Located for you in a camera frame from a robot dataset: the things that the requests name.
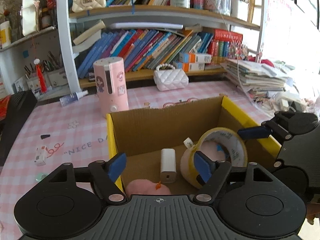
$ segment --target open box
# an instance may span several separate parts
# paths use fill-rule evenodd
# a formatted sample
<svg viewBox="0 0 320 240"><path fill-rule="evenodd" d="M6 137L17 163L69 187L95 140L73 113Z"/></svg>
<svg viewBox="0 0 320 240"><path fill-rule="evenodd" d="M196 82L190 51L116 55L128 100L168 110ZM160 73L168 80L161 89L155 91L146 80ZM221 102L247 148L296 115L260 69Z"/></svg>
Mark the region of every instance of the open box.
<svg viewBox="0 0 320 240"><path fill-rule="evenodd" d="M240 128L257 126L244 111L228 97L216 97L182 103L163 109L134 109L107 114L109 157L125 152L127 165L117 186L122 189L135 179L160 180L161 149L176 151L177 179L166 184L172 194L194 194L198 191L180 174L180 159L186 150L183 141L197 142L208 130L226 127L235 132ZM272 167L280 150L273 138L245 142L248 162Z"/></svg>

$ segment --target shelf post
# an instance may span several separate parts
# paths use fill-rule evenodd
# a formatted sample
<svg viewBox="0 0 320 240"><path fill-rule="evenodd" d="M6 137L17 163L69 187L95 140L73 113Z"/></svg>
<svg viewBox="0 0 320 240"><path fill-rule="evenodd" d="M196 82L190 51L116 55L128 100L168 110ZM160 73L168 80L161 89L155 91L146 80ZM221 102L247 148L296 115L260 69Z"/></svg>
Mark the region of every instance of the shelf post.
<svg viewBox="0 0 320 240"><path fill-rule="evenodd" d="M69 26L68 0L57 0L57 18L62 59L66 70L70 91L71 93L80 92L82 90L79 85L76 65L73 59Z"/></svg>
<svg viewBox="0 0 320 240"><path fill-rule="evenodd" d="M259 33L259 40L258 40L256 62L259 62L261 60L260 53L262 53L263 47L264 47L264 35L265 35L265 30L266 30L266 25L267 25L267 17L268 17L267 13L268 13L268 0L262 0L260 33Z"/></svg>

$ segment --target pink checkered tablecloth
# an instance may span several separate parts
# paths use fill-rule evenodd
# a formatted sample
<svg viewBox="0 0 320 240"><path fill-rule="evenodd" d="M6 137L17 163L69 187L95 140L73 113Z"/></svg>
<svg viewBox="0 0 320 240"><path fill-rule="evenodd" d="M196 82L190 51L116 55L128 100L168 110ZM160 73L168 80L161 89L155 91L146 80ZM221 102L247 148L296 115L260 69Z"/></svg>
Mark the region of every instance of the pink checkered tablecloth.
<svg viewBox="0 0 320 240"><path fill-rule="evenodd" d="M150 106L161 108L166 103L189 98L216 97L220 93L247 112L257 123L268 119L244 94L228 81L190 83L182 90L160 92L156 87L128 90L130 109ZM41 135L50 134L46 139ZM60 102L38 106L20 131L0 175L1 240L16 240L21 236L14 220L15 203L35 184L36 175L50 173L65 162L74 167L87 166L95 160L108 159L107 124L95 95L82 98L64 108ZM36 166L36 148L47 146L46 165ZM90 186L79 184L90 190Z"/></svg>

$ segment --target gray ribbed panel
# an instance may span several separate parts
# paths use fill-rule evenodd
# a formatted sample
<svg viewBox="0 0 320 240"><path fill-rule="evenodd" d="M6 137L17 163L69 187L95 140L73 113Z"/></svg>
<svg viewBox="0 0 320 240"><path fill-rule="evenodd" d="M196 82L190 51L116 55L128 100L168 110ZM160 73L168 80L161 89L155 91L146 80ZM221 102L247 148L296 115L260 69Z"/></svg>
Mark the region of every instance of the gray ribbed panel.
<svg viewBox="0 0 320 240"><path fill-rule="evenodd" d="M69 240L249 240L227 228L211 207L187 196L133 196L122 206L109 207L87 232ZM298 240L289 236L282 240Z"/></svg>

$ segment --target pink tumbler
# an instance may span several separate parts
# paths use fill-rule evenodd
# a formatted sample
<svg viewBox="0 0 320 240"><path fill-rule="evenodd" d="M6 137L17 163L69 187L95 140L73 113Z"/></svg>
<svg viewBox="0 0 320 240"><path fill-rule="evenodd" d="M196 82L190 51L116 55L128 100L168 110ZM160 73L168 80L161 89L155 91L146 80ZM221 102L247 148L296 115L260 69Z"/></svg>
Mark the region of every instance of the pink tumbler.
<svg viewBox="0 0 320 240"><path fill-rule="evenodd" d="M93 63L93 68L103 117L110 112L129 110L123 58L101 58Z"/></svg>

